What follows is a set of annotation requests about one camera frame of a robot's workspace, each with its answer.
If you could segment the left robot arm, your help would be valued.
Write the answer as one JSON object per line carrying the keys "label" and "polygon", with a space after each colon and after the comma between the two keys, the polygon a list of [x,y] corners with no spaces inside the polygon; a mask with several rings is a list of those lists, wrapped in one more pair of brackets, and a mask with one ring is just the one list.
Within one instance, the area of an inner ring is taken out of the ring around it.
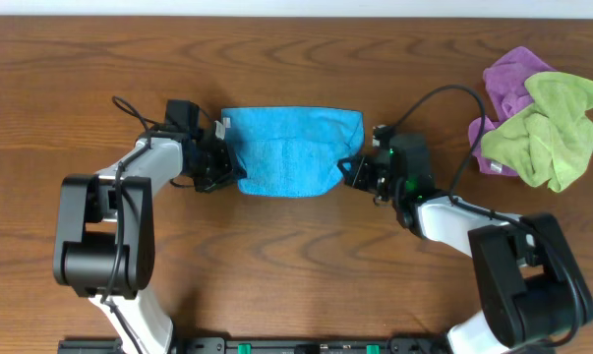
{"label": "left robot arm", "polygon": [[94,304],[115,328],[115,339],[65,339],[61,353],[182,353],[173,320],[149,286],[155,262],[153,199],[179,176],[208,194],[244,177],[226,142],[226,125],[189,100],[170,99],[164,119],[146,118],[127,100],[112,103],[143,127],[134,147],[93,174],[61,184],[53,275]]}

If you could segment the blue cloth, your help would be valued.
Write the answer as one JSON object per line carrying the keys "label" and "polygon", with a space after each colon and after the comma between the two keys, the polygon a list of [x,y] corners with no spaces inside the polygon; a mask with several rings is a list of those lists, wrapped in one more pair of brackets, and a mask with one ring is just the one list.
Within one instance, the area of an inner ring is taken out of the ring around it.
{"label": "blue cloth", "polygon": [[246,172],[238,188],[252,196],[321,196],[341,181],[338,162],[365,140],[363,113],[332,107],[224,108],[221,122]]}

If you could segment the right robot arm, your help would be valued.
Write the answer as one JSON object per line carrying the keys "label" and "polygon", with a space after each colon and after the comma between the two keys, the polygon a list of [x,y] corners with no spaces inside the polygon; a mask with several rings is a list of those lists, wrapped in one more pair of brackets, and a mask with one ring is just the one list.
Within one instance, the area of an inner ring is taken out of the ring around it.
{"label": "right robot arm", "polygon": [[337,167],[346,185],[391,203],[403,228],[471,258],[481,310],[448,331],[448,352],[553,350],[592,322],[592,294],[558,221],[496,212],[437,188],[423,136],[396,135]]}

